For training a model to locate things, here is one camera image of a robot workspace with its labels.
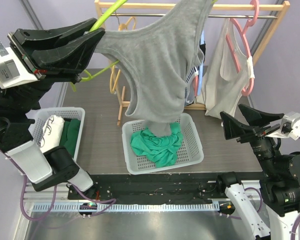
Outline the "lime green hanger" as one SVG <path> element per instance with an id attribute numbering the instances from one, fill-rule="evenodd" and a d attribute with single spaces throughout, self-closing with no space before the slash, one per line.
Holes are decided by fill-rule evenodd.
<path id="1" fill-rule="evenodd" d="M 117 11 L 117 9 L 121 8 L 122 6 L 127 7 L 128 9 L 135 8 L 133 5 L 137 5 L 137 3 L 127 3 L 127 0 L 117 0 L 114 3 L 110 3 L 110 7 L 99 16 L 99 19 L 97 22 L 91 27 L 89 30 L 90 32 L 96 30 L 97 28 L 104 25 L 104 22 L 114 13 Z M 137 9 L 171 9 L 175 6 L 174 3 L 141 3 L 140 6 L 136 6 Z M 82 82 L 88 82 L 92 80 L 93 78 L 99 76 L 100 74 L 104 73 L 108 69 L 114 68 L 116 64 L 118 64 L 119 61 L 112 62 L 110 65 L 108 65 L 106 68 L 102 69 L 101 71 L 97 72 L 94 75 L 91 75 L 88 70 L 84 70 L 84 72 L 88 75 L 88 77 L 83 77 L 81 79 Z"/>

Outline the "grey tank top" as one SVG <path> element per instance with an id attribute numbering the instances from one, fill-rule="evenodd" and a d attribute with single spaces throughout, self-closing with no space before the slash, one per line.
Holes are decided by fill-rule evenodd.
<path id="1" fill-rule="evenodd" d="M 156 22 L 136 30 L 107 31 L 95 48 L 117 66 L 130 88 L 127 117 L 142 119 L 157 137 L 184 110 L 186 78 L 204 54 L 200 38 L 211 0 L 181 0 Z"/>

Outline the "yellow hanger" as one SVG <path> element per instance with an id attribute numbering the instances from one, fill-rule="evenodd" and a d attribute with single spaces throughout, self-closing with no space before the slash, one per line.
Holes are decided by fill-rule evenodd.
<path id="1" fill-rule="evenodd" d="M 127 31 L 129 28 L 129 25 L 131 24 L 131 22 L 133 22 L 132 25 L 132 30 L 134 30 L 136 28 L 137 25 L 137 20 L 136 17 L 131 16 L 126 23 L 120 23 L 118 26 L 118 30 L 119 31 Z M 110 74 L 110 80 L 109 80 L 109 91 L 111 94 L 114 94 L 116 91 L 116 87 L 118 85 L 118 81 L 119 81 L 119 77 L 121 74 L 121 70 L 119 69 L 118 71 L 116 71 L 116 64 L 114 63 L 114 65 L 111 67 L 111 74 Z"/>

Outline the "green tank top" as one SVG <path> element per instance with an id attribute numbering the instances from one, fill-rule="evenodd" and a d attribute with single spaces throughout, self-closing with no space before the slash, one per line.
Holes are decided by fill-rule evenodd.
<path id="1" fill-rule="evenodd" d="M 184 136 L 178 122 L 170 123 L 169 129 L 171 134 L 166 136 L 155 136 L 148 127 L 133 133 L 130 139 L 131 149 L 136 156 L 145 156 L 156 168 L 175 165 Z"/>

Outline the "blue striped tank top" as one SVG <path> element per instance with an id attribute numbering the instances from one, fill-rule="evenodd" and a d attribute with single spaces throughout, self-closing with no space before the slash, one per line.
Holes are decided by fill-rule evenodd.
<path id="1" fill-rule="evenodd" d="M 198 75 L 199 75 L 199 68 L 195 66 L 190 70 L 189 74 L 185 79 L 186 87 L 184 90 L 184 106 L 191 105 L 195 100 L 196 91 L 194 89 L 194 83 Z"/>

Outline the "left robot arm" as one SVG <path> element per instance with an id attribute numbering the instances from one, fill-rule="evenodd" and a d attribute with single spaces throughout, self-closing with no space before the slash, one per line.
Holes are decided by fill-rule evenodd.
<path id="1" fill-rule="evenodd" d="M 78 83 L 95 47 L 105 34 L 93 30 L 95 18 L 48 30 L 17 29 L 0 41 L 0 151 L 11 157 L 38 192 L 71 183 L 83 198 L 97 192 L 91 176 L 65 147 L 42 152 L 29 128 L 28 112 L 40 109 L 40 99 L 59 82 Z"/>

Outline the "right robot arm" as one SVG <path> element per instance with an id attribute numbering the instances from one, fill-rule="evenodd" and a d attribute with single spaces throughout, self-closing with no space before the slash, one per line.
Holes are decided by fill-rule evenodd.
<path id="1" fill-rule="evenodd" d="M 297 240 L 300 224 L 300 151 L 281 154 L 281 140 L 300 138 L 300 113 L 267 113 L 239 104 L 246 124 L 220 112 L 224 137 L 248 143 L 261 166 L 260 200 L 270 225 L 259 216 L 235 172 L 220 174 L 216 193 L 228 198 L 246 227 L 250 240 Z"/>

